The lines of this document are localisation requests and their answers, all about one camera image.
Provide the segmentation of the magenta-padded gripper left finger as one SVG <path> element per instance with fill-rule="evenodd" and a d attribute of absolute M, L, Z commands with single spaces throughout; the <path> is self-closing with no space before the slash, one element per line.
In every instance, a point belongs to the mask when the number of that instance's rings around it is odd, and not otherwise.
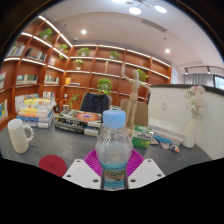
<path fill-rule="evenodd" d="M 96 151 L 92 150 L 84 159 L 76 159 L 63 178 L 83 188 L 100 189 L 101 175 L 101 164 Z"/>

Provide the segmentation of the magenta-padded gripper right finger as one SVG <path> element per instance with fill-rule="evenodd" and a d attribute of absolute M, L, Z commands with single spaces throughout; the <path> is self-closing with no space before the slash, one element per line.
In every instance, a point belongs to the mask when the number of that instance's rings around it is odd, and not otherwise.
<path fill-rule="evenodd" d="M 129 189 L 140 188 L 164 177 L 164 173 L 153 159 L 145 159 L 136 150 L 126 166 L 127 186 Z"/>

